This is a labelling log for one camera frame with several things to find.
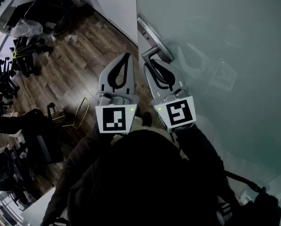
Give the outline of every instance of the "glass door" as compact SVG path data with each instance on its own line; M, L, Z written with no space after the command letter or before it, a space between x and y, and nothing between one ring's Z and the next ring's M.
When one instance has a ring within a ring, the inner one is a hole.
M281 0L137 0L137 13L171 52L226 170L281 206ZM143 69L152 46L140 32L138 45ZM230 185L242 203L257 195Z

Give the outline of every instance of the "cable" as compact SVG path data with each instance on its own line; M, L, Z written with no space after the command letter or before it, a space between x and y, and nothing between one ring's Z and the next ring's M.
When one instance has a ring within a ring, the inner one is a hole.
M262 191L262 189L257 185L255 184L254 182L251 182L249 181L248 179L245 179L241 176L238 176L238 175L235 175L229 171L226 171L224 170L226 176L234 179L234 180L237 180L237 181L240 181L240 182L243 182L245 184L247 184L253 191L257 192L257 193L260 193Z
M23 48L23 47L20 47L20 48L15 49L15 51L13 52L13 59L14 59L14 58L21 58L21 57L28 56L28 55L32 55L32 53L27 53L27 54L20 54L20 53L18 53L18 51L19 51L20 49L22 49L22 48Z

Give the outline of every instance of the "black jacket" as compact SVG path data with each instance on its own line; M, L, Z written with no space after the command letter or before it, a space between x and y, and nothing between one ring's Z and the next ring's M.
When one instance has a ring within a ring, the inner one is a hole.
M195 125L176 134L189 161L158 133L133 131L111 146L113 135L100 134L96 125L67 159L41 225L66 207L71 226L220 225L217 196L232 210L239 207L223 162Z

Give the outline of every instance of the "wooden floor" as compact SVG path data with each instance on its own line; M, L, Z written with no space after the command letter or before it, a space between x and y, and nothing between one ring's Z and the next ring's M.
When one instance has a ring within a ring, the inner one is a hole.
M74 147L92 129L96 121L99 75L118 55L125 52L133 55L136 94L140 96L139 108L141 112L152 112L149 106L151 93L139 74L137 46L89 7L79 9L73 21L74 24L65 34L56 36L55 42L47 40L53 47L49 55L35 55L35 63L41 68L39 76L31 75L25 78L21 73L17 73L14 77L20 90L17 99L13 99L14 105L8 110L22 115L38 108L46 113L46 106L53 102L57 110L75 114L79 104L86 97L90 102L90 110L81 127L61 129L59 136L62 141L67 142L66 145L62 144L65 157L71 151L69 147ZM74 42L71 39L66 42L64 38L69 34L78 35L78 40ZM77 123L83 117L85 108L86 103L77 116ZM0 146L7 143L12 142L9 142L7 136L0 134ZM62 167L63 163L49 165L48 179L35 177L35 183L42 193L56 184Z

